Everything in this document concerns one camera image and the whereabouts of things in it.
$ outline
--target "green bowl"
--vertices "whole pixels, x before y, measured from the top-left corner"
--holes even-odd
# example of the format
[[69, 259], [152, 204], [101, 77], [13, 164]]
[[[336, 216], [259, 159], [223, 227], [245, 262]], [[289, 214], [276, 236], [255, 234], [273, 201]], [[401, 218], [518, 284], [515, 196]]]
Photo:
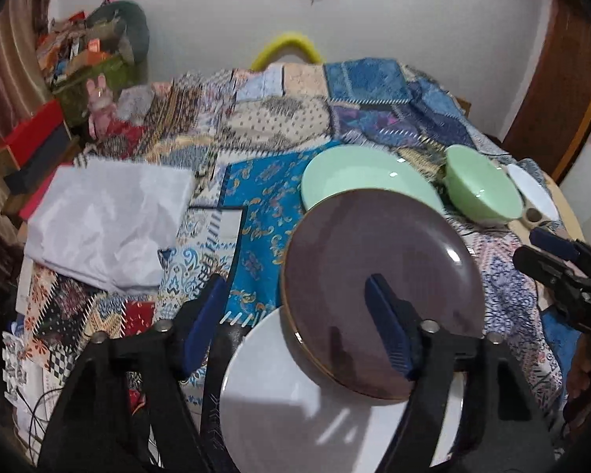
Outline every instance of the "green bowl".
[[449, 198], [471, 221], [499, 225], [523, 215], [519, 191], [503, 169], [465, 145], [452, 145], [446, 154]]

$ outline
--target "curtain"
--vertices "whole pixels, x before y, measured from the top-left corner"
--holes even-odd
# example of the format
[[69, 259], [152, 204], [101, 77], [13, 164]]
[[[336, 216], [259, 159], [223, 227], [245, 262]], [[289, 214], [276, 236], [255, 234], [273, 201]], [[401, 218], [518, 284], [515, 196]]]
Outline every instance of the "curtain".
[[[8, 0], [0, 11], [0, 141], [18, 122], [29, 119], [51, 95], [35, 54], [45, 31], [50, 0]], [[9, 191], [0, 177], [0, 210]], [[0, 273], [13, 272], [21, 248], [16, 229], [0, 215]]]

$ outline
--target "screw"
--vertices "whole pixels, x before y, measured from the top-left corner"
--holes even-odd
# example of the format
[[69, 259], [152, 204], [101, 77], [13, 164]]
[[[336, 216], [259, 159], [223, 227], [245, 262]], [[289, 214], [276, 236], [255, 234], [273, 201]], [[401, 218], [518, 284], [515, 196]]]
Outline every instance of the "screw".
[[435, 320], [423, 320], [420, 322], [420, 327], [429, 334], [435, 334], [440, 330], [440, 325]]
[[504, 335], [499, 334], [498, 332], [489, 332], [486, 334], [486, 339], [490, 341], [493, 345], [499, 345], [504, 342]]
[[170, 320], [158, 320], [153, 328], [158, 332], [167, 332], [173, 328], [173, 322]]
[[92, 343], [100, 344], [107, 340], [108, 337], [109, 336], [107, 336], [107, 333], [105, 331], [98, 330], [94, 334], [92, 334], [90, 341], [92, 341]]

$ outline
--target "wooden door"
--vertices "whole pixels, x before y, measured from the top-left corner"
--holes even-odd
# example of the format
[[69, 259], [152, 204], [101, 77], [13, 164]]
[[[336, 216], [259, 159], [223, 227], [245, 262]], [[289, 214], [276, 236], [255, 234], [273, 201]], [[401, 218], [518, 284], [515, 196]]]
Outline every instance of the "wooden door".
[[532, 158], [555, 181], [575, 161], [591, 131], [591, 23], [554, 0], [539, 63], [503, 147]]

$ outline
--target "pink stuffed bunny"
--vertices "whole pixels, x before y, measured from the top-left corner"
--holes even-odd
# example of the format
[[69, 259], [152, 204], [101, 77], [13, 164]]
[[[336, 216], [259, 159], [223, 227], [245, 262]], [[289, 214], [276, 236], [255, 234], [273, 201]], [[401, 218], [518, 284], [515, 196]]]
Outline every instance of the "pink stuffed bunny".
[[89, 131], [94, 139], [102, 140], [116, 113], [114, 94], [107, 86], [105, 75], [99, 75], [98, 86], [93, 80], [85, 84], [88, 93], [87, 108], [90, 110]]

